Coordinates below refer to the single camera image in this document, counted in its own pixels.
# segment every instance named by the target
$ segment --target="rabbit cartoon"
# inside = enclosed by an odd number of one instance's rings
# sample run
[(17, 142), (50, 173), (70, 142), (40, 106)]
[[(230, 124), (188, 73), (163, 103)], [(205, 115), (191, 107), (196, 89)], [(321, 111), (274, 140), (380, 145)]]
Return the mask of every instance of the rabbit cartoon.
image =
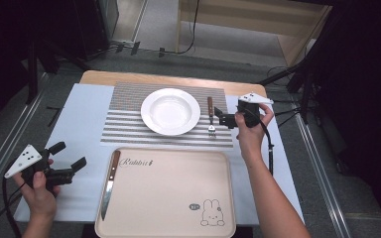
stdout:
[(203, 213), (202, 221), (200, 222), (202, 226), (223, 226), (224, 220), (219, 206), (219, 201), (215, 200), (206, 200), (203, 203)]

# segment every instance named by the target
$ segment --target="knife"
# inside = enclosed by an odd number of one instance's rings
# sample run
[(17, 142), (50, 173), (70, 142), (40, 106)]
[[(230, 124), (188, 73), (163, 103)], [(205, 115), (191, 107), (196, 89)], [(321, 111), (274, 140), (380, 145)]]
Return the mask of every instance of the knife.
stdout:
[(106, 188), (104, 191), (104, 196), (103, 196), (103, 200), (101, 204), (101, 218), (103, 220), (104, 220), (104, 217), (106, 216), (107, 207), (109, 206), (111, 192), (113, 189), (114, 176), (116, 175), (116, 170), (119, 164), (119, 158), (120, 158), (120, 151), (114, 151), (111, 158), (110, 173), (109, 173), (109, 177), (107, 178)]

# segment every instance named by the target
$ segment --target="beige tray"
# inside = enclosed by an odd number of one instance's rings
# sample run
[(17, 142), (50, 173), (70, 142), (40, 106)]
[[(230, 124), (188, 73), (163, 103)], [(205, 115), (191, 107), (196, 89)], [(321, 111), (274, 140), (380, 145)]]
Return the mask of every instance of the beige tray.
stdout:
[(219, 152), (121, 152), (100, 237), (231, 237), (236, 223), (229, 163)]

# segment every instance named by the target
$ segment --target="white plate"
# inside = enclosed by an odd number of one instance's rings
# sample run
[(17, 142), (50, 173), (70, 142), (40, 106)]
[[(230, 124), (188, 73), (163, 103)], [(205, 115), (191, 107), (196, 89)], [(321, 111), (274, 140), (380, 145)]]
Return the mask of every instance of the white plate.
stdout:
[(187, 92), (164, 88), (145, 98), (141, 106), (141, 116), (154, 132), (176, 136), (190, 131), (196, 125), (200, 108)]

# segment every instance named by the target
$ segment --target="striped placemat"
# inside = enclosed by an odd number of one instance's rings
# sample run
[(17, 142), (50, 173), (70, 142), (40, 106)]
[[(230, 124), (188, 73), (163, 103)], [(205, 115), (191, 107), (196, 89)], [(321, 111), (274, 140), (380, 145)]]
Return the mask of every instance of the striped placemat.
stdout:
[[(196, 126), (179, 136), (165, 136), (153, 132), (141, 118), (141, 104), (152, 92), (162, 88), (177, 88), (192, 95), (199, 103), (200, 118)], [(224, 90), (220, 88), (189, 87), (161, 84), (117, 82), (113, 90), (101, 145), (119, 147), (151, 147), (160, 149), (232, 150), (231, 132), (218, 125), (214, 116), (216, 137), (208, 137), (207, 97), (215, 107), (227, 112)]]

